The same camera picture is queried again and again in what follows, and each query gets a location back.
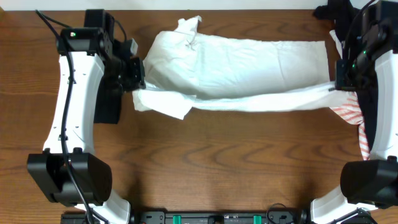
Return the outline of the white shirt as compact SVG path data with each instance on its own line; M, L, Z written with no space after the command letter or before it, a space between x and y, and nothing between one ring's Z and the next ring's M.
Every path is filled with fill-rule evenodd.
M197 31L200 16L160 32L144 59L138 111L184 119L192 108L283 112L334 108L352 95L330 80L322 41L229 39Z

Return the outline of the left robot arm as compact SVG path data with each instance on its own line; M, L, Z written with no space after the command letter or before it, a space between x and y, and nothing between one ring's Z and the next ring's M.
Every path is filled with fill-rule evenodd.
M57 104L42 152L29 154L27 170L52 203L80 209L62 223L134 223L131 204L113 190L107 163L95 155L93 126L116 124L123 94L145 88L134 39L117 40L119 22L88 9L82 27L55 33L60 64Z

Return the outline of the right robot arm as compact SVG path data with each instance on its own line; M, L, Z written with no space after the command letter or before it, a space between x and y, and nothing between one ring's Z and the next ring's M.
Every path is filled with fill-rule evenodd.
M311 202L300 223L372 223L371 211L397 205L397 3L329 1L315 10L336 22L342 58L335 89L354 93L364 118L362 161L343 167L340 184Z

